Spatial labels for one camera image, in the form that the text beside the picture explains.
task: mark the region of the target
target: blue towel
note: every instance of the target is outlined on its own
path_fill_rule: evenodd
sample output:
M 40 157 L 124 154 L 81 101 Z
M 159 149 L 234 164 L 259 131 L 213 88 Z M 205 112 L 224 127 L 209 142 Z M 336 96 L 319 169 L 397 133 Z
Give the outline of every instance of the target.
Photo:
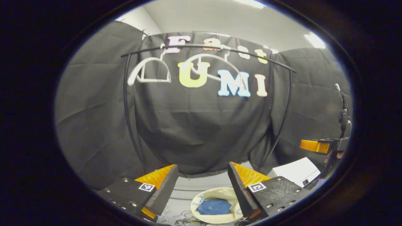
M 202 215 L 229 214 L 232 205 L 224 199 L 211 199 L 202 202 L 197 211 Z

